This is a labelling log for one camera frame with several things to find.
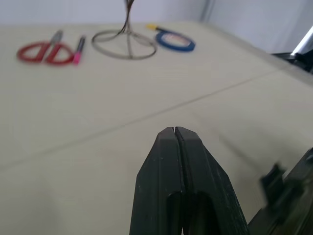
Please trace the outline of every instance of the white wall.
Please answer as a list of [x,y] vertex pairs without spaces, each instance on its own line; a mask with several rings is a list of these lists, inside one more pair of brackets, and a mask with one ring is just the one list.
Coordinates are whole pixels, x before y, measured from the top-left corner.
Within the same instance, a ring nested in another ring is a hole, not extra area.
[[293,51],[313,25],[312,0],[211,0],[207,19],[270,53]]
[[[205,0],[135,0],[135,22],[200,19]],[[124,0],[0,0],[0,24],[108,23],[125,18]]]

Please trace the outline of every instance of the table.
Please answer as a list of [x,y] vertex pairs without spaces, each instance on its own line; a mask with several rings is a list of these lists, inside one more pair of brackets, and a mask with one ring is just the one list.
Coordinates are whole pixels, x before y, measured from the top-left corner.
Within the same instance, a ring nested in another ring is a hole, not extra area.
[[[265,205],[259,178],[312,147],[309,74],[209,25],[161,26],[192,37],[195,51],[125,61],[90,45],[119,24],[0,27],[0,234],[128,234],[136,174],[167,126],[198,133],[248,222]],[[15,58],[60,28],[73,48],[88,37],[78,67]]]

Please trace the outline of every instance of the scissor handle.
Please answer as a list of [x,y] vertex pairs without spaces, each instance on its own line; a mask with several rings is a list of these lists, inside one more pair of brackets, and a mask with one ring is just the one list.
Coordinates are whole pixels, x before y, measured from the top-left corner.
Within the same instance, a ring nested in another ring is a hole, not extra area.
[[[59,50],[64,49],[68,53],[68,58],[63,59],[63,60],[56,60],[55,57],[57,56]],[[74,59],[74,53],[72,52],[71,48],[68,46],[62,44],[62,43],[56,43],[50,52],[50,54],[46,57],[45,61],[48,64],[51,65],[66,65],[69,63],[73,63]]]
[[[34,57],[30,57],[26,55],[27,51],[32,50],[36,47],[40,47],[40,50],[37,53],[37,55],[35,55]],[[17,52],[17,57],[22,61],[40,63],[44,59],[45,53],[47,52],[49,47],[50,47],[49,42],[37,42],[37,43],[29,44],[19,49],[19,51]]]

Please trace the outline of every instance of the marker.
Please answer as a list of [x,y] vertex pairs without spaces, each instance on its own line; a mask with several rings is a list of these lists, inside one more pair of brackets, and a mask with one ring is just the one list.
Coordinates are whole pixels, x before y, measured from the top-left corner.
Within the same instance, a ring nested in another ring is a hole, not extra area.
[[84,45],[85,45],[85,40],[86,40],[86,37],[85,36],[82,36],[79,40],[79,43],[78,43],[78,47],[77,47],[77,50],[74,54],[74,59],[73,59],[73,63],[78,65],[79,62],[80,62],[80,58],[82,57],[82,52],[83,52],[83,49],[84,49]]
[[171,30],[168,30],[168,29],[165,29],[165,28],[160,28],[156,24],[152,24],[152,23],[147,24],[146,28],[151,29],[153,31],[172,32]]

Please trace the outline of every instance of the scissor blade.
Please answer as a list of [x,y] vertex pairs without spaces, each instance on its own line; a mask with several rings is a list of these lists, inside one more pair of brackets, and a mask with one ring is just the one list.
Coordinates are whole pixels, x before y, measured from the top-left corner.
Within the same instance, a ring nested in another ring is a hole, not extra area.
[[62,40],[62,37],[63,37],[63,31],[59,30],[53,35],[50,43],[51,44],[59,43]]

